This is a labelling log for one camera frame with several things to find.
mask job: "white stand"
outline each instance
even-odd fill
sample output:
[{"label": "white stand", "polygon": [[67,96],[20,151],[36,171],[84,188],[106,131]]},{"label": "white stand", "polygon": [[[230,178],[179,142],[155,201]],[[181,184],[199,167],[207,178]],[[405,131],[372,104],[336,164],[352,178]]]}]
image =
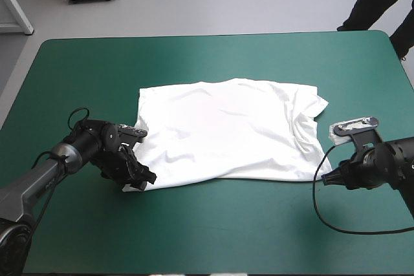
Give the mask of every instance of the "white stand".
[{"label": "white stand", "polygon": [[33,34],[33,26],[28,21],[25,13],[16,0],[3,0],[17,23],[1,23],[0,32],[24,32],[26,35]]}]

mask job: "black pants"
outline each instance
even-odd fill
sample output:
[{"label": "black pants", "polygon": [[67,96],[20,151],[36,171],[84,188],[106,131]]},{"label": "black pants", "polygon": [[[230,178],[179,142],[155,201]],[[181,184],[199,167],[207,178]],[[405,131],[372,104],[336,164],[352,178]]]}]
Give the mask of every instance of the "black pants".
[{"label": "black pants", "polygon": [[[338,30],[367,30],[397,0],[357,0],[349,18]],[[390,37],[399,58],[414,46],[414,0],[406,19]]]}]

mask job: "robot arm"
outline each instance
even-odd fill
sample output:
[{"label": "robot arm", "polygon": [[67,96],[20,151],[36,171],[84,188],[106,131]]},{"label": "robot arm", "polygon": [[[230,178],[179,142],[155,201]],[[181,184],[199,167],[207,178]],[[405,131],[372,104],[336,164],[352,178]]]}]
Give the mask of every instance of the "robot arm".
[{"label": "robot arm", "polygon": [[334,171],[322,175],[323,184],[353,190],[373,189],[388,183],[399,190],[414,217],[414,137],[383,142],[376,131],[378,120],[360,118],[330,128],[335,145],[353,142],[355,153]]},{"label": "robot arm", "polygon": [[104,178],[145,190],[157,178],[133,153],[146,131],[101,120],[78,121],[52,156],[0,189],[0,275],[20,275],[36,228],[32,209],[45,192],[91,162]]}]

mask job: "green tabletop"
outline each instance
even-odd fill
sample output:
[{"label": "green tabletop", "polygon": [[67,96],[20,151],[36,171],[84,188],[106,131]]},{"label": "green tabletop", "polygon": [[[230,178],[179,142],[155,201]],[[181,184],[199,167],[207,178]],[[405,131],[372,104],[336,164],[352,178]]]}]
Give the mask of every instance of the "green tabletop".
[{"label": "green tabletop", "polygon": [[[231,78],[318,86],[330,103],[317,118],[325,150],[330,124],[361,116],[376,116],[385,140],[413,133],[413,89],[382,32],[56,39],[41,46],[0,131],[0,186],[68,133],[79,106],[133,125],[139,88]],[[335,150],[332,166],[352,151]],[[318,199],[343,228],[414,224],[389,186],[319,183]],[[410,273],[413,258],[414,233],[350,236],[323,226],[310,183],[211,180],[122,193],[87,165],[57,188],[25,271]]]}]

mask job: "black wire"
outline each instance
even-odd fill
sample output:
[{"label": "black wire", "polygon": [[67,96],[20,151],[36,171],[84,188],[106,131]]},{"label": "black wire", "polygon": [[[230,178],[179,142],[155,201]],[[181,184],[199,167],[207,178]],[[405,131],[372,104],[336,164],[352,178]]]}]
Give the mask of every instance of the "black wire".
[{"label": "black wire", "polygon": [[[36,160],[34,161],[33,166],[32,166],[32,169],[35,168],[35,166],[37,166],[37,164],[39,162],[39,159],[43,155],[45,155],[45,154],[49,154],[49,155],[55,156],[55,154],[53,152],[50,152],[50,151],[45,151],[45,152],[40,153],[38,155],[38,157],[36,158]],[[54,190],[56,189],[56,186],[58,185],[58,183],[60,181],[60,178],[63,177],[65,174],[67,174],[67,166],[66,166],[66,162],[64,162],[64,159],[65,159],[65,157],[62,157],[61,160],[57,160],[58,161],[58,170],[59,171],[58,171],[57,175],[55,176],[55,179],[54,179],[52,185],[50,186],[49,195],[47,196],[47,198],[45,200],[45,203],[43,203],[43,207],[42,207],[42,209],[40,211],[40,214],[38,216],[38,219],[36,220],[36,223],[34,224],[34,226],[32,228],[32,232],[30,234],[30,238],[33,236],[33,234],[34,234],[36,228],[38,227],[38,225],[39,225],[39,223],[40,223],[43,215],[45,214],[46,208],[47,208],[47,206],[48,206],[48,204],[49,204],[49,202],[50,202],[50,200],[52,198],[52,195],[54,193]]]},{"label": "black wire", "polygon": [[[66,161],[65,161],[65,159],[67,158],[67,156],[57,156],[56,154],[54,154],[53,152],[50,152],[50,151],[45,151],[45,152],[40,153],[38,155],[38,157],[36,158],[36,160],[34,161],[34,163],[32,165],[32,169],[35,168],[35,166],[37,166],[40,158],[43,155],[45,155],[45,154],[49,154],[49,155],[53,156],[53,159],[58,161],[58,173],[55,176],[55,179],[54,179],[52,185],[50,186],[49,195],[47,196],[45,202],[43,203],[43,207],[41,208],[41,211],[40,211],[40,214],[38,216],[38,219],[36,220],[35,224],[33,225],[32,229],[31,229],[31,232],[30,232],[28,238],[26,239],[25,245],[22,246],[22,249],[26,249],[27,246],[29,245],[29,243],[32,240],[32,237],[33,237],[36,229],[39,226],[39,223],[40,223],[41,219],[43,218],[43,215],[46,212],[47,206],[49,205],[49,202],[50,202],[50,200],[52,198],[52,195],[54,193],[54,190],[56,189],[56,186],[58,185],[61,177],[65,176],[67,174],[67,166],[66,166]],[[20,258],[19,258],[19,260],[17,260],[17,262],[22,261],[23,260],[23,256],[26,253],[27,253],[27,251],[23,250],[21,252]]]},{"label": "black wire", "polygon": [[86,110],[86,115],[85,115],[85,116],[81,119],[81,121],[84,121],[84,120],[86,120],[86,119],[89,117],[89,109],[88,109],[88,108],[86,108],[86,107],[79,107],[79,108],[77,108],[77,109],[73,110],[73,111],[71,112],[71,114],[69,115],[68,119],[67,119],[67,127],[68,127],[70,130],[73,130],[73,127],[71,127],[71,118],[72,118],[72,116],[73,116],[75,113],[77,113],[77,112],[79,112],[79,111],[82,111],[82,110]]},{"label": "black wire", "polygon": [[397,234],[397,233],[404,233],[404,232],[414,231],[414,226],[411,226],[411,227],[405,228],[405,229],[393,229],[393,230],[389,230],[389,231],[348,231],[346,229],[337,228],[336,226],[333,226],[332,224],[328,223],[324,218],[322,218],[322,216],[321,216],[321,214],[318,210],[318,205],[316,203],[316,193],[315,193],[316,177],[318,176],[318,172],[319,172],[322,164],[324,163],[324,161],[328,157],[328,154],[333,149],[335,149],[335,145],[333,145],[331,148],[329,148],[329,150],[325,153],[325,155],[322,158],[322,161],[320,162],[318,168],[316,169],[315,175],[313,176],[312,200],[313,200],[313,207],[315,209],[316,215],[318,216],[319,220],[321,220],[321,222],[323,224],[325,224],[328,228],[331,228],[331,229],[333,229],[337,232],[340,232],[340,233],[352,234],[352,235],[385,235],[385,234]]}]

